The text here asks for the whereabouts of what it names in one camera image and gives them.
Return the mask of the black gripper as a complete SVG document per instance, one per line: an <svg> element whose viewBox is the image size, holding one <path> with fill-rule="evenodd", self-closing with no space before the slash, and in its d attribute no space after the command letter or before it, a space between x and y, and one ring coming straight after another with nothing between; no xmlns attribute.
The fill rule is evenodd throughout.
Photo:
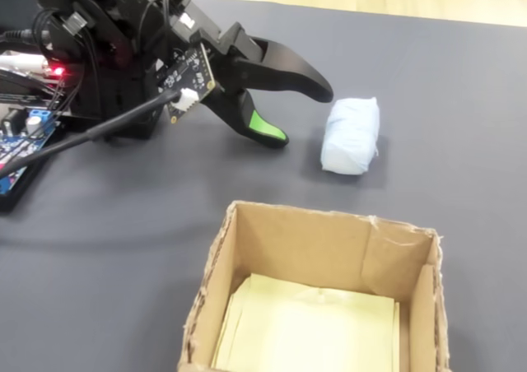
<svg viewBox="0 0 527 372"><path fill-rule="evenodd" d="M252 40L238 23L222 33L192 0L167 0L167 88L204 100L236 133L274 149L289 138L259 114L248 89L333 100L326 78L295 51Z"/></svg>

